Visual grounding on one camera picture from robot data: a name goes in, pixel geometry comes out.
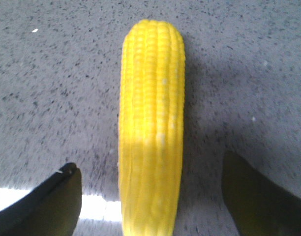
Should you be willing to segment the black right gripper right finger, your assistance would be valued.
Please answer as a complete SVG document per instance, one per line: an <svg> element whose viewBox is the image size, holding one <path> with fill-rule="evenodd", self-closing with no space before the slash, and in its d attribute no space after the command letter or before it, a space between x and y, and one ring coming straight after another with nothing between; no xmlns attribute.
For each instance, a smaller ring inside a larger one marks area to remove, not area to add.
<svg viewBox="0 0 301 236"><path fill-rule="evenodd" d="M221 189L241 236L301 236L301 199L231 151L224 155Z"/></svg>

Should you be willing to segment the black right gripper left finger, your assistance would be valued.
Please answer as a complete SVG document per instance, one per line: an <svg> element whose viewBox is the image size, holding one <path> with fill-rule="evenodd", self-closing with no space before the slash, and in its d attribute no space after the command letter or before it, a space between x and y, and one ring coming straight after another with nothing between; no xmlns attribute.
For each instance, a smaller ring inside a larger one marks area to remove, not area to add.
<svg viewBox="0 0 301 236"><path fill-rule="evenodd" d="M81 207L81 171L75 163L66 163L0 211L0 236L71 236Z"/></svg>

